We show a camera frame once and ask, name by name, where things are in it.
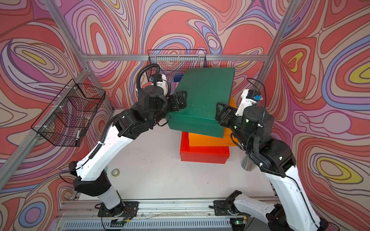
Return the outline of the red shoebox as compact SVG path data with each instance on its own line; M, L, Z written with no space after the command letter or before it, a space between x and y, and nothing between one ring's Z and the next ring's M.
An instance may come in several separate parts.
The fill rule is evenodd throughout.
M225 164L230 157L228 146L190 146L189 133L182 132L180 145L181 161Z

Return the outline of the green shoebox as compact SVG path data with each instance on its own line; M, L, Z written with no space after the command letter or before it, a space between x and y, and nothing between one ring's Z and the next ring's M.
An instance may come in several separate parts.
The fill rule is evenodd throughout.
M222 138L224 127L215 120L216 105L229 104L234 77L234 67L187 69L175 89L187 92L187 105L168 114L169 128Z

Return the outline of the orange shoebox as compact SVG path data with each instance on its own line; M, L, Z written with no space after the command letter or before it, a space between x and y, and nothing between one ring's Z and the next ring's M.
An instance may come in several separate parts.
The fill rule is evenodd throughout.
M231 129L224 128L223 127L223 137L212 137L212 136L206 136L206 135L200 135L195 133L189 133L189 146L190 147L231 147L236 146L235 143L238 142L238 140L233 137L231 138Z

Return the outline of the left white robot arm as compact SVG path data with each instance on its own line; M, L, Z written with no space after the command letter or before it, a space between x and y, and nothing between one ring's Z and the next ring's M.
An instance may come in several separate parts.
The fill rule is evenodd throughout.
M75 176L75 191L98 197L113 217L127 210L118 192L108 179L106 166L128 144L166 118L187 105L187 92L165 94L159 86L138 89L138 101L129 109L113 116L108 122L94 149L80 161L69 164L69 173Z

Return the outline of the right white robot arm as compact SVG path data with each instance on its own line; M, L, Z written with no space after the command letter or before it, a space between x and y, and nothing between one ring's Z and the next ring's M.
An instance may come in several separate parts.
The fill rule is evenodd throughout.
M216 105L216 121L231 129L238 147L245 151L274 187L279 203L267 204L235 190L227 199L231 214L245 213L268 225L272 231L324 231L329 223L309 203L299 178L295 156L285 142L272 137L274 117L263 107L237 109Z

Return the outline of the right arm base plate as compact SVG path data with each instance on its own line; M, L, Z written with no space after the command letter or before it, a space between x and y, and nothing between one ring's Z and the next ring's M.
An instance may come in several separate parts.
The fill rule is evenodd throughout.
M226 200L214 200L209 206L214 210L216 216L245 216L245 213L239 212L236 207Z

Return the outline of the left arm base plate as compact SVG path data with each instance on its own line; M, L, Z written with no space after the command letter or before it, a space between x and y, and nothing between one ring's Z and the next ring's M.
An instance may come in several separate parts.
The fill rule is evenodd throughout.
M100 218L133 218L137 216L138 206L138 201L122 201L112 209L107 209L103 203L95 205L95 208L98 209L98 217Z

